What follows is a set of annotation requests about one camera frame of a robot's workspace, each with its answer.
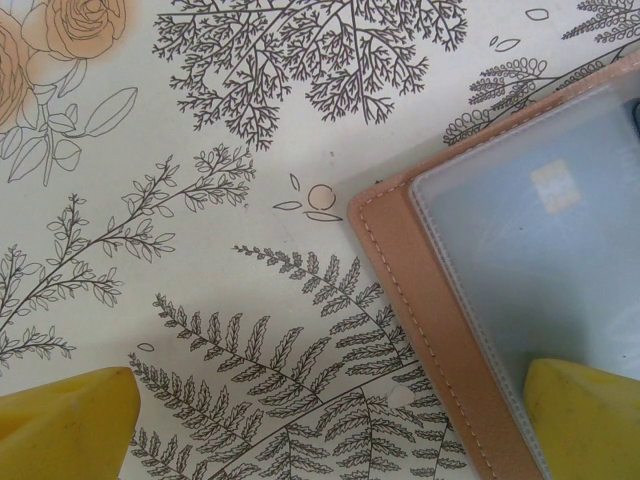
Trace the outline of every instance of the fern illustration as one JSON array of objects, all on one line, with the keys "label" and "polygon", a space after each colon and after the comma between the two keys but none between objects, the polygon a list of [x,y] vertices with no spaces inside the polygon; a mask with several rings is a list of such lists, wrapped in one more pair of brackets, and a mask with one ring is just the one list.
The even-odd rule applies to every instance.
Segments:
[{"label": "fern illustration", "polygon": [[356,333],[341,338],[336,347],[350,348],[343,356],[345,363],[351,366],[349,375],[380,375],[393,370],[413,358],[413,350],[406,342],[402,328],[393,325],[395,315],[390,305],[379,309],[375,314],[370,311],[374,301],[383,294],[376,282],[362,288],[355,294],[360,278],[360,260],[355,258],[347,273],[338,281],[340,260],[331,256],[324,274],[320,273],[320,263],[315,253],[309,252],[306,262],[300,253],[291,256],[270,248],[235,246],[235,250],[246,256],[254,256],[258,260],[266,260],[268,266],[279,266],[280,273],[289,278],[303,281],[302,292],[314,294],[313,304],[322,306],[322,317],[336,314],[348,307],[354,307],[356,313],[343,318],[335,324],[331,335],[338,335],[363,326],[374,329],[364,333]]},{"label": "fern illustration", "polygon": [[576,68],[549,74],[545,60],[524,57],[482,71],[480,78],[469,86],[473,92],[469,104],[482,105],[482,108],[464,113],[451,122],[445,130],[444,142],[453,145],[469,138],[498,119],[568,87],[632,51],[640,41],[640,8],[634,8],[634,4],[635,0],[586,0],[578,4],[579,10],[595,15],[565,33],[562,37],[564,40],[609,29],[596,35],[594,40],[599,43],[628,41]]},{"label": "fern illustration", "polygon": [[334,363],[317,373],[313,381],[309,382],[309,376],[314,369],[317,358],[329,343],[329,337],[320,338],[313,343],[300,355],[290,373],[285,373],[289,355],[302,327],[290,329],[275,348],[269,362],[266,363],[260,361],[260,349],[264,342],[269,317],[263,317],[256,322],[247,347],[244,353],[241,353],[238,350],[238,335],[242,314],[231,318],[223,340],[217,313],[210,317],[207,330],[204,332],[199,312],[196,312],[188,322],[184,309],[182,307],[176,309],[160,294],[156,297],[154,306],[161,309],[159,316],[166,319],[166,327],[180,328],[178,338],[193,339],[190,346],[191,351],[206,346],[205,361],[216,357],[225,358],[218,366],[218,372],[242,367],[243,370],[231,379],[233,382],[245,383],[261,380],[260,383],[252,386],[248,395],[257,397],[262,405],[269,407],[267,415],[271,417],[287,418],[299,415],[321,403],[320,394],[343,366],[342,362]]},{"label": "fern illustration", "polygon": [[594,13],[593,17],[572,28],[562,36],[563,40],[594,32],[598,43],[610,43],[625,40],[640,33],[640,8],[635,0],[585,0],[578,4],[578,10]]},{"label": "fern illustration", "polygon": [[[336,121],[360,113],[386,121],[394,103],[382,92],[420,92],[428,68],[419,38],[456,50],[467,33],[462,0],[381,1],[173,0],[161,13],[153,53],[181,60],[169,85],[195,128],[223,121],[257,149],[270,147],[279,103],[293,81],[308,82],[306,98]],[[220,89],[211,74],[223,75]]]},{"label": "fern illustration", "polygon": [[257,455],[260,461],[269,461],[269,467],[260,472],[262,478],[299,479],[296,470],[326,475],[333,469],[320,461],[331,455],[329,451],[305,440],[318,438],[321,434],[307,426],[292,423],[286,425]]},{"label": "fern illustration", "polygon": [[193,431],[190,437],[205,442],[197,451],[207,454],[208,462],[226,462],[251,448],[251,440],[262,424],[262,410],[247,415],[249,402],[229,408],[226,386],[212,405],[213,397],[204,380],[196,391],[193,376],[183,381],[176,373],[169,376],[162,369],[146,365],[133,353],[129,358],[129,365],[145,387],[165,402],[166,408],[176,411],[173,416]]},{"label": "fern illustration", "polygon": [[59,350],[70,358],[75,349],[55,336],[55,329],[45,334],[30,327],[22,338],[13,338],[8,330],[18,318],[38,309],[49,310],[54,303],[73,299],[83,290],[91,291],[108,307],[117,304],[123,282],[116,278],[116,268],[95,272],[84,259],[89,251],[101,248],[112,258],[118,249],[126,249],[134,257],[152,263],[154,258],[174,251],[170,241],[175,236],[153,232],[153,220],[158,216],[173,217],[178,201],[182,200],[194,213],[207,203],[235,206],[244,201],[249,191],[245,182],[255,177],[248,150],[231,151],[220,145],[208,153],[201,152],[194,160],[197,178],[183,187],[174,178],[180,165],[174,165],[172,157],[157,163],[155,174],[134,181],[134,192],[122,197],[128,214],[119,221],[111,216],[102,233],[93,238],[87,236],[90,222],[82,214],[86,200],[71,195],[62,213],[47,225],[54,237],[54,254],[42,263],[27,261],[27,255],[17,245],[8,248],[0,259],[0,364],[4,368],[9,368],[12,358],[21,359],[26,353],[49,359],[53,350]]},{"label": "fern illustration", "polygon": [[[154,478],[159,478],[160,480],[204,480],[204,476],[207,473],[207,460],[199,461],[191,474],[186,473],[193,446],[186,445],[178,451],[177,435],[171,438],[162,453],[160,453],[162,443],[158,434],[153,432],[151,438],[149,438],[147,432],[141,428],[137,433],[134,432],[130,446],[132,447],[131,454],[141,460],[149,475]],[[256,471],[257,467],[255,465],[242,464],[228,473],[221,471],[215,477],[210,478],[216,478],[216,480],[242,480]]]}]

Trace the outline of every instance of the card holder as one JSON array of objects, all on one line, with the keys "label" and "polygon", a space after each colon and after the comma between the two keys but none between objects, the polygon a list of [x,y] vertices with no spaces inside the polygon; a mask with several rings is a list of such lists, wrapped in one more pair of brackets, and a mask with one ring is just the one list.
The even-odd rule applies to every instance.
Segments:
[{"label": "card holder", "polygon": [[[629,113],[634,98],[640,97],[639,64],[640,54],[632,54],[376,185],[350,204],[356,234],[481,478],[549,476],[521,402],[532,358],[564,357],[634,375],[633,358],[613,358],[615,342],[582,356],[580,342],[591,347],[594,338],[577,336],[565,351],[562,342],[545,345],[540,339],[534,342],[537,349],[530,348],[527,325],[544,318],[545,309],[536,307],[536,295],[519,296],[518,288],[536,283],[527,283],[527,275],[543,259],[549,260],[547,271],[535,274],[573,275],[571,281],[556,283],[578,293],[565,288],[553,298],[548,295],[554,292],[537,294],[542,303],[550,302],[548,311],[558,309],[547,315],[551,330],[549,325],[533,329],[544,335],[562,315],[579,316],[580,301],[587,302],[587,294],[597,287],[580,283],[580,269],[587,268],[581,267],[581,256],[590,255],[588,268],[608,275],[612,288],[635,284],[635,265],[617,283],[615,274],[624,258],[636,257],[640,272],[640,250],[631,242],[640,233],[640,220],[636,225],[630,210],[620,216],[620,209],[628,210],[636,200],[635,185],[624,184],[624,179],[640,163],[640,141]],[[579,136],[589,141],[574,148]],[[607,157],[615,163],[613,170],[602,161],[606,152],[613,152]],[[598,161],[585,162],[586,157]],[[622,197],[604,193],[606,182],[622,185],[614,189]],[[616,218],[603,220],[607,211],[617,212]],[[600,220],[590,224],[590,215]],[[581,233],[573,253],[551,234],[558,222]],[[505,225],[511,229],[508,235],[496,235]],[[487,237],[494,245],[479,249]],[[612,242],[616,248],[609,248]],[[551,260],[557,259],[566,262],[554,265]],[[602,273],[602,265],[610,268]],[[520,273],[495,273],[505,266]],[[487,272],[495,285],[481,281]],[[588,317],[589,328],[598,326],[597,315],[628,317],[635,294],[627,288],[617,303],[610,302],[611,311],[603,307]],[[526,302],[511,312],[520,317],[510,325],[510,312],[496,305],[518,305],[523,298]],[[629,328],[628,321],[621,322],[620,328]]]}]

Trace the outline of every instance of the rose illustration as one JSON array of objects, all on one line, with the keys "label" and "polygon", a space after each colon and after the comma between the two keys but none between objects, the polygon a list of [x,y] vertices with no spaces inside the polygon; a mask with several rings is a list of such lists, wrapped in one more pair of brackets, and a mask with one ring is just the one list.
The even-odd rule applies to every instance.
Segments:
[{"label": "rose illustration", "polygon": [[25,67],[29,49],[20,36],[20,24],[0,9],[0,133],[16,124],[29,90]]},{"label": "rose illustration", "polygon": [[124,0],[39,1],[27,15],[22,35],[33,49],[60,60],[95,58],[124,31]]}]

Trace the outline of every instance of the fern leaf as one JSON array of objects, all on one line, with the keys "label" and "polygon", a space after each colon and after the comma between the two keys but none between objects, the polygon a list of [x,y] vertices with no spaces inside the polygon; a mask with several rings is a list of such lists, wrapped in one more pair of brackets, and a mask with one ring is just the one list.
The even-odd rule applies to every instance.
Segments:
[{"label": "fern leaf", "polygon": [[370,436],[368,432],[360,432],[351,435],[350,437],[341,441],[334,449],[333,454],[335,456],[343,455],[353,450],[366,448],[369,445]]},{"label": "fern leaf", "polygon": [[160,461],[162,463],[169,463],[173,461],[173,458],[176,456],[176,451],[178,449],[178,436],[174,435],[173,438],[167,444],[167,448],[165,449],[162,457],[160,457]]},{"label": "fern leaf", "polygon": [[444,432],[438,432],[436,430],[416,430],[416,435],[424,440],[430,440],[432,442],[440,442],[444,437]]},{"label": "fern leaf", "polygon": [[240,330],[240,317],[242,317],[241,313],[238,313],[229,320],[229,325],[227,326],[227,350],[231,353],[236,353],[238,350],[238,332]]},{"label": "fern leaf", "polygon": [[298,363],[291,373],[291,379],[294,382],[304,383],[309,373],[311,373],[311,369],[315,365],[318,355],[322,353],[327,343],[329,343],[329,340],[331,340],[330,337],[319,339],[300,356]]},{"label": "fern leaf", "polygon": [[381,472],[397,472],[400,470],[400,466],[382,457],[373,457],[369,464],[372,470],[379,470]]},{"label": "fern leaf", "polygon": [[227,450],[223,450],[223,451],[216,451],[213,452],[211,455],[209,455],[207,457],[207,461],[208,462],[219,462],[219,463],[226,463],[226,462],[230,462],[232,460],[235,460],[236,458],[239,458],[243,453],[245,453],[249,448],[249,445],[247,444],[240,444],[240,445],[236,445],[234,447],[231,447]]},{"label": "fern leaf", "polygon": [[249,475],[253,475],[258,470],[260,470],[260,468],[258,468],[256,465],[253,465],[251,463],[243,463],[231,470],[227,475],[227,479],[225,480],[243,480]]},{"label": "fern leaf", "polygon": [[361,327],[362,325],[366,324],[370,320],[370,318],[371,317],[369,317],[369,315],[367,315],[364,312],[358,313],[357,315],[352,315],[351,317],[345,318],[344,320],[341,320],[340,322],[336,323],[333,327],[331,327],[331,330],[329,330],[329,333],[331,333],[331,335],[337,335],[338,333],[346,332],[347,330]]},{"label": "fern leaf", "polygon": [[320,263],[318,262],[318,257],[315,253],[309,252],[307,256],[307,271],[311,275],[317,275],[320,270]]},{"label": "fern leaf", "polygon": [[467,466],[465,462],[461,462],[460,460],[452,460],[450,458],[442,457],[438,459],[438,465],[447,470],[457,470]]},{"label": "fern leaf", "polygon": [[292,328],[285,334],[283,339],[276,347],[276,353],[269,363],[272,369],[280,370],[286,365],[287,358],[289,357],[291,349],[293,348],[293,343],[296,341],[301,331],[302,327],[296,327]]},{"label": "fern leaf", "polygon": [[247,418],[244,428],[242,429],[242,433],[240,434],[242,438],[250,442],[255,434],[258,433],[258,429],[260,428],[260,425],[262,425],[263,413],[264,412],[262,410],[256,410],[249,416],[249,418]]},{"label": "fern leaf", "polygon": [[327,430],[327,434],[325,436],[326,440],[333,440],[338,435],[342,435],[343,433],[348,432],[354,428],[357,428],[362,425],[366,425],[369,423],[369,415],[365,410],[358,409],[354,412],[347,413],[344,417],[342,417],[334,426],[332,426],[329,430]]},{"label": "fern leaf", "polygon": [[266,398],[261,398],[260,403],[268,406],[280,406],[297,398],[302,392],[303,387],[297,383],[289,385],[287,388]]},{"label": "fern leaf", "polygon": [[433,478],[436,474],[435,468],[411,468],[411,474],[418,478]]},{"label": "fern leaf", "polygon": [[309,473],[322,473],[327,474],[333,472],[333,469],[327,465],[322,465],[308,458],[301,457],[300,455],[291,455],[291,465],[304,470]]},{"label": "fern leaf", "polygon": [[304,286],[302,287],[302,293],[313,292],[316,288],[318,288],[318,285],[320,285],[320,281],[321,280],[319,277],[311,277],[304,283]]},{"label": "fern leaf", "polygon": [[411,443],[415,443],[416,439],[413,434],[405,427],[397,422],[387,420],[386,418],[373,418],[371,419],[371,429],[374,432],[386,433],[389,435],[396,435],[406,438]]},{"label": "fern leaf", "polygon": [[298,435],[303,438],[318,438],[322,436],[317,430],[307,427],[306,425],[300,425],[298,423],[292,423],[287,426],[287,431],[291,435]]},{"label": "fern leaf", "polygon": [[286,381],[287,377],[274,373],[261,384],[251,388],[247,393],[249,395],[264,395],[280,388]]},{"label": "fern leaf", "polygon": [[204,380],[200,384],[200,390],[198,391],[198,402],[196,403],[196,410],[207,410],[211,404],[211,392],[209,391],[209,385]]},{"label": "fern leaf", "polygon": [[384,338],[384,330],[349,335],[336,343],[336,348],[351,347],[353,345],[366,345]]},{"label": "fern leaf", "polygon": [[191,317],[191,330],[196,335],[200,335],[202,333],[202,319],[200,318],[200,312],[196,312]]},{"label": "fern leaf", "polygon": [[367,362],[349,367],[347,375],[386,375],[401,366],[402,363],[399,358],[385,358],[384,360],[377,360],[375,362]]},{"label": "fern leaf", "polygon": [[322,312],[320,313],[320,316],[326,317],[327,315],[331,315],[332,313],[339,312],[343,308],[347,308],[350,303],[351,303],[351,299],[346,295],[333,298],[329,300],[327,304],[322,308]]},{"label": "fern leaf", "polygon": [[264,343],[264,334],[267,331],[267,322],[271,317],[262,317],[253,327],[253,332],[249,338],[245,356],[252,362],[257,362],[260,358],[260,347]]},{"label": "fern leaf", "polygon": [[370,463],[370,461],[371,461],[371,455],[369,454],[369,452],[360,451],[360,452],[356,452],[349,455],[347,458],[345,458],[344,460],[340,460],[337,463],[339,466],[344,468],[353,468],[355,466],[362,465],[364,463],[368,464]]},{"label": "fern leaf", "polygon": [[379,343],[377,345],[367,345],[365,347],[354,348],[344,356],[345,362],[354,360],[362,360],[363,358],[376,358],[389,355],[394,352],[393,345],[388,343]]},{"label": "fern leaf", "polygon": [[316,395],[322,392],[325,388],[329,386],[331,380],[335,379],[338,375],[340,369],[344,366],[344,363],[338,362],[334,363],[330,367],[325,368],[320,374],[315,378],[315,380],[311,383],[311,390]]},{"label": "fern leaf", "polygon": [[191,445],[187,445],[180,453],[178,453],[178,457],[176,459],[176,470],[178,473],[184,472],[184,469],[187,468],[187,461],[189,460],[189,454],[191,453]]},{"label": "fern leaf", "polygon": [[218,347],[217,345],[207,350],[206,355],[204,356],[204,360],[211,360],[212,358],[216,358],[219,355],[224,353],[224,348]]},{"label": "fern leaf", "polygon": [[383,293],[382,287],[376,282],[366,287],[356,296],[356,305],[360,308],[366,308],[371,305],[375,299],[380,298]]},{"label": "fern leaf", "polygon": [[211,315],[209,319],[209,328],[207,329],[209,340],[211,343],[219,344],[222,340],[222,331],[220,330],[220,319],[218,318],[218,312]]},{"label": "fern leaf", "polygon": [[331,284],[325,285],[313,297],[313,304],[320,305],[322,302],[325,302],[327,299],[331,298],[337,291],[338,289],[335,286]]},{"label": "fern leaf", "polygon": [[375,437],[371,439],[371,447],[378,453],[389,457],[405,458],[407,453],[399,446],[391,443],[386,438]]},{"label": "fern leaf", "polygon": [[360,277],[360,259],[356,257],[351,264],[351,268],[344,276],[344,278],[340,281],[340,286],[338,287],[345,295],[351,295],[353,291],[356,289],[356,284],[358,283],[358,278]]},{"label": "fern leaf", "polygon": [[227,360],[225,360],[222,364],[220,364],[220,366],[218,367],[218,372],[226,372],[228,370],[232,370],[236,368],[238,365],[242,365],[243,363],[244,363],[244,358],[239,357],[237,355],[233,355]]},{"label": "fern leaf", "polygon": [[331,260],[329,260],[329,266],[327,267],[327,271],[324,274],[324,281],[335,285],[336,280],[338,280],[338,274],[340,272],[340,260],[335,255],[331,255]]},{"label": "fern leaf", "polygon": [[339,397],[335,402],[324,408],[325,413],[318,420],[317,430],[323,431],[336,416],[361,405],[364,405],[364,397],[360,392],[353,391]]},{"label": "fern leaf", "polygon": [[227,391],[227,386],[225,385],[220,390],[218,394],[218,399],[216,400],[216,404],[213,406],[211,410],[211,419],[214,422],[222,421],[222,417],[224,416],[227,408],[229,407],[229,392]]},{"label": "fern leaf", "polygon": [[250,382],[252,380],[255,380],[256,378],[259,378],[266,371],[267,371],[266,367],[263,367],[262,365],[251,365],[244,372],[239,373],[238,375],[233,377],[231,381],[239,382],[239,383]]},{"label": "fern leaf", "polygon": [[287,439],[288,437],[286,432],[280,432],[273,440],[269,442],[267,447],[256,456],[256,459],[260,460],[261,462],[272,459],[278,454],[278,452],[280,452],[284,447],[287,446]]},{"label": "fern leaf", "polygon": [[292,452],[298,452],[302,455],[306,455],[307,457],[319,459],[319,458],[327,458],[331,455],[327,450],[322,447],[314,447],[308,443],[303,443],[295,438],[292,438],[289,441],[289,447]]},{"label": "fern leaf", "polygon": [[291,402],[287,406],[275,408],[268,412],[267,415],[274,418],[287,418],[292,415],[300,415],[315,407],[319,401],[318,397],[307,395],[306,397]]},{"label": "fern leaf", "polygon": [[453,442],[453,441],[442,442],[442,450],[449,453],[460,453],[463,455],[465,453],[464,447],[462,446],[462,444],[460,442]]}]

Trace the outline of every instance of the botanical line drawing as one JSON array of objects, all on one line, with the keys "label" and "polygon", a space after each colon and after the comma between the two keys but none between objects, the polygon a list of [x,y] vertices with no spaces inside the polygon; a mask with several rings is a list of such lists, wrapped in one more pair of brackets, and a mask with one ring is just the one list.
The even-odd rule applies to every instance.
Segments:
[{"label": "botanical line drawing", "polygon": [[[300,180],[293,173],[289,174],[289,180],[291,181],[291,187],[294,191],[300,192]],[[333,189],[329,185],[317,184],[309,189],[306,196],[309,210],[302,212],[309,220],[316,222],[341,222],[342,217],[327,212],[336,203],[336,194],[333,193]],[[298,200],[288,200],[286,202],[278,203],[273,208],[284,211],[295,211],[303,207],[302,202]]]},{"label": "botanical line drawing", "polygon": [[[462,0],[358,2],[355,0],[174,0],[161,13],[153,52],[179,59],[184,91],[178,102],[195,129],[224,121],[256,149],[267,149],[278,127],[279,103],[293,82],[309,83],[306,98],[324,121],[348,114],[366,123],[386,121],[388,92],[424,88],[428,63],[420,40],[456,50],[467,33]],[[207,75],[221,76],[220,86]]]},{"label": "botanical line drawing", "polygon": [[289,256],[270,248],[248,248],[244,245],[234,248],[238,253],[265,260],[268,266],[278,266],[281,274],[302,282],[302,293],[314,293],[313,305],[322,307],[321,317],[348,309],[351,315],[340,315],[344,318],[331,328],[332,335],[367,327],[367,331],[346,335],[336,343],[336,348],[348,350],[343,356],[343,361],[350,364],[346,370],[348,375],[379,375],[413,360],[413,350],[406,342],[404,331],[392,324],[395,314],[391,305],[375,310],[370,308],[383,294],[380,284],[366,285],[355,294],[360,277],[359,258],[353,260],[338,282],[340,260],[335,255],[331,256],[322,274],[318,257],[313,252],[307,254],[305,262],[298,252]]},{"label": "botanical line drawing", "polygon": [[69,357],[71,347],[51,328],[48,334],[27,328],[22,336],[14,337],[10,327],[18,317],[25,317],[38,308],[48,310],[52,303],[75,298],[80,290],[91,290],[101,303],[113,307],[123,282],[116,279],[116,267],[106,273],[94,272],[84,255],[91,249],[102,248],[110,258],[124,247],[136,258],[151,263],[154,257],[174,250],[170,241],[175,233],[154,233],[154,218],[171,218],[179,200],[192,212],[203,210],[207,203],[228,202],[235,206],[244,201],[248,185],[255,176],[253,160],[248,150],[220,145],[208,154],[201,152],[194,158],[198,177],[183,187],[174,179],[180,165],[169,157],[157,163],[155,174],[147,174],[143,181],[134,181],[134,193],[122,197],[128,213],[124,219],[111,216],[102,233],[86,236],[89,220],[81,207],[86,200],[77,195],[69,197],[69,204],[47,228],[53,233],[55,254],[46,261],[28,262],[18,246],[9,247],[0,260],[0,364],[9,368],[9,360],[35,352],[49,359],[53,350]]},{"label": "botanical line drawing", "polygon": [[82,85],[88,61],[121,37],[124,0],[95,2],[91,12],[87,3],[66,8],[67,0],[20,3],[9,13],[0,9],[0,159],[11,164],[9,182],[41,167],[46,186],[54,165],[75,170],[82,155],[78,140],[104,135],[127,117],[138,89],[108,96],[82,121],[76,103],[60,104]]},{"label": "botanical line drawing", "polygon": [[[277,320],[265,316],[248,325],[251,335],[242,348],[240,324],[247,328],[240,322],[242,314],[229,321],[221,321],[218,313],[208,319],[199,312],[188,316],[162,295],[154,306],[165,327],[179,330],[177,341],[191,355],[200,356],[202,350],[203,362],[233,375],[233,388],[219,376],[207,381],[167,372],[138,354],[129,355],[139,381],[180,420],[189,437],[179,448],[182,436],[174,434],[162,447],[158,434],[149,437],[139,429],[131,454],[150,476],[294,479],[334,478],[334,472],[344,472],[340,478],[373,479],[380,472],[404,470],[405,476],[435,479],[439,469],[466,466],[462,445],[417,360],[336,383],[343,362],[323,361],[334,348],[331,334],[309,342],[304,327],[295,327],[267,347],[265,338]],[[413,397],[406,405],[390,407],[385,396],[371,391],[379,382],[403,385]],[[344,390],[336,391],[337,385]],[[411,468],[403,461],[409,455]]]},{"label": "botanical line drawing", "polygon": [[549,19],[549,10],[546,8],[530,8],[524,14],[527,18],[534,22],[542,22]]},{"label": "botanical line drawing", "polygon": [[560,90],[615,62],[635,48],[640,41],[640,8],[633,8],[635,0],[588,0],[578,4],[579,10],[596,12],[586,22],[563,35],[570,41],[578,35],[605,30],[595,36],[599,43],[632,39],[582,65],[560,74],[549,73],[546,60],[518,58],[486,69],[480,78],[469,86],[474,92],[470,105],[489,103],[488,107],[475,108],[451,122],[444,134],[448,145],[464,140],[496,120],[522,110],[536,99]]}]

